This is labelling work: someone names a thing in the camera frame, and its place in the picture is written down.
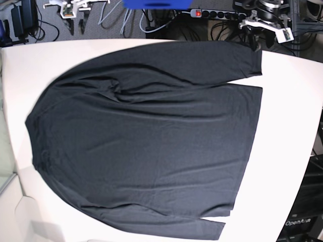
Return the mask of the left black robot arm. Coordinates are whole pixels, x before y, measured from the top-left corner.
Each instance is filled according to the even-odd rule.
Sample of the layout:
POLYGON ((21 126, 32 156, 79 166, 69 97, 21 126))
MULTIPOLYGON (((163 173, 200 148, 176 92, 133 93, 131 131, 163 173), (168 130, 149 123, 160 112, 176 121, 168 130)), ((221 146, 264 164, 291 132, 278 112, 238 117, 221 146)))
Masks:
POLYGON ((259 51, 260 36, 264 36, 267 48, 275 43, 283 44, 293 40, 294 34, 289 27, 291 19, 281 11, 283 1, 233 1, 233 8, 245 17, 239 18, 238 28, 246 34, 249 47, 259 51))

